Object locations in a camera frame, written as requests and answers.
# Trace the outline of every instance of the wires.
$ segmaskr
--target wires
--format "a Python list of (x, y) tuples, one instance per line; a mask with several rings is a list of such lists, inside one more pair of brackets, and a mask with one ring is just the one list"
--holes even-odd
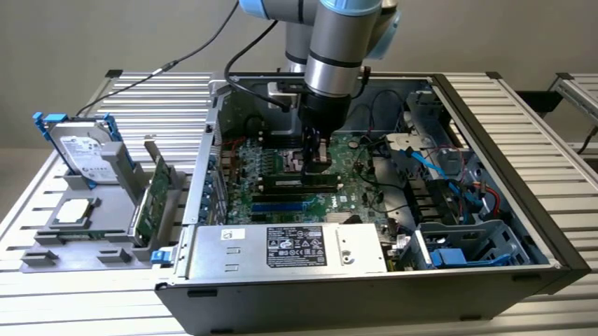
[(266, 37), (266, 35), (272, 31), (274, 27), (278, 25), (278, 23), (279, 23), (279, 21), (275, 20), (272, 22), (272, 24), (266, 28), (266, 30), (263, 31), (262, 35), (259, 35), (258, 38), (247, 45), (247, 47), (243, 48), (243, 50), (239, 52), (239, 54), (232, 56), (232, 59), (228, 61), (228, 64), (226, 65), (226, 68), (224, 68), (224, 79), (228, 82), (228, 84), (238, 91), (243, 91), (243, 92), (248, 93), (254, 97), (256, 97), (256, 98), (262, 99), (263, 101), (276, 105), (282, 109), (283, 112), (288, 112), (290, 111), (288, 106), (286, 106), (280, 101), (278, 101), (276, 99), (272, 99), (272, 98), (259, 94), (255, 91), (251, 91), (250, 89), (247, 89), (244, 86), (238, 84), (231, 79), (231, 68), (232, 68), (234, 63), (238, 61), (239, 58), (242, 58), (242, 56), (246, 54), (246, 52), (250, 51), (250, 49), (252, 49), (252, 47), (262, 41), (262, 39)]
[[(479, 182), (474, 182), (474, 187), (481, 188), (482, 187), (481, 183)], [(495, 216), (498, 216), (498, 211), (499, 211), (499, 207), (501, 207), (501, 196), (498, 195), (498, 192), (493, 188), (486, 187), (486, 190), (494, 196), (494, 210), (493, 210), (493, 214)]]
[(378, 210), (378, 209), (374, 207), (374, 201), (375, 201), (375, 199), (379, 197), (380, 194), (383, 194), (382, 191), (378, 192), (378, 195), (376, 195), (375, 197), (372, 197), (372, 199), (370, 200), (370, 203), (368, 203), (368, 208), (370, 208), (371, 210), (374, 210), (375, 212), (378, 212), (379, 214), (388, 214), (390, 212), (394, 212), (394, 211), (396, 211), (396, 210), (399, 210), (399, 209), (402, 209), (402, 208), (407, 208), (407, 207), (408, 207), (408, 204), (403, 204), (403, 205), (398, 206), (396, 208), (394, 208), (394, 209), (391, 209), (391, 210), (387, 210), (387, 211)]
[(226, 25), (228, 24), (228, 21), (231, 20), (232, 14), (235, 14), (236, 8), (239, 7), (239, 2), (235, 1), (235, 6), (232, 7), (231, 12), (228, 13), (228, 16), (224, 19), (223, 24), (220, 25), (220, 27), (216, 30), (216, 33), (214, 33), (212, 37), (207, 40), (207, 42), (202, 45), (202, 47), (199, 47), (198, 49), (195, 49), (194, 51), (191, 51), (186, 56), (180, 57), (179, 59), (175, 59), (174, 61), (166, 63), (159, 69), (156, 69), (145, 78), (143, 78), (141, 80), (137, 80), (133, 84), (131, 84), (129, 86), (123, 87), (121, 89), (103, 95), (101, 97), (99, 97), (96, 100), (93, 100), (91, 103), (88, 103), (87, 105), (84, 105), (84, 107), (79, 110), (79, 112), (76, 112), (76, 114), (79, 115), (80, 113), (84, 112), (85, 109), (88, 109), (89, 107), (92, 107), (93, 105), (96, 105), (99, 102), (101, 102), (104, 99), (107, 99), (108, 97), (112, 97), (113, 95), (117, 95), (119, 93), (127, 91), (128, 89), (133, 88), (135, 86), (137, 86), (139, 84), (143, 84), (144, 82), (150, 81), (154, 77), (162, 75), (164, 72), (168, 72), (170, 70), (174, 69), (174, 67), (176, 67), (179, 65), (180, 62), (184, 62), (188, 58), (194, 57), (203, 49), (206, 49), (206, 47), (214, 42), (214, 40), (216, 40), (218, 36), (220, 35), (220, 33), (224, 30)]
[(461, 179), (459, 179), (459, 182), (462, 183), (463, 180), (466, 179), (466, 157), (463, 156), (463, 152), (461, 151), (461, 149), (457, 146), (454, 146), (453, 144), (439, 145), (439, 147), (434, 148), (434, 150), (426, 155), (424, 158), (427, 159), (431, 154), (436, 153), (443, 148), (450, 148), (450, 149), (454, 149), (457, 152), (459, 152), (459, 157), (461, 157)]
[(398, 185), (387, 184), (387, 183), (379, 183), (379, 182), (375, 182), (375, 181), (368, 180), (367, 178), (364, 178), (364, 177), (362, 176), (360, 172), (356, 171), (355, 166), (356, 166), (356, 163), (359, 162), (359, 159), (360, 159), (362, 154), (363, 154), (363, 152), (366, 151), (366, 149), (367, 149), (370, 146), (375, 146), (376, 144), (380, 144), (382, 142), (384, 142), (383, 139), (379, 139), (379, 140), (376, 140), (376, 141), (372, 141), (367, 136), (362, 136), (362, 139), (363, 139), (363, 138), (368, 139), (371, 142), (367, 144), (366, 147), (362, 148), (362, 150), (359, 151), (359, 154), (358, 154), (356, 157), (355, 157), (355, 161), (354, 161), (354, 170), (355, 170), (356, 175), (358, 175), (359, 178), (363, 180), (363, 182), (371, 184), (371, 185), (375, 186), (375, 187), (391, 187), (391, 188), (396, 188), (398, 190), (403, 191), (402, 187), (399, 187)]
[(590, 140), (591, 140), (591, 138), (594, 138), (594, 136), (598, 134), (598, 126), (594, 126), (594, 128), (591, 129), (591, 131), (590, 131), (590, 133), (589, 133), (589, 135), (587, 135), (587, 137), (586, 137), (586, 140), (583, 141), (583, 145), (582, 145), (582, 147), (579, 148), (579, 150), (578, 150), (578, 154), (581, 155), (582, 153), (583, 153), (583, 151), (586, 150), (586, 148), (587, 148), (587, 145), (590, 144)]

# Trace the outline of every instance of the power supply label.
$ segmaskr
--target power supply label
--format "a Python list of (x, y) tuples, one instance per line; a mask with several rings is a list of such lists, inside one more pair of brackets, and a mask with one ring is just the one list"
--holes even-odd
[(266, 249), (271, 268), (326, 266), (322, 226), (268, 227)]

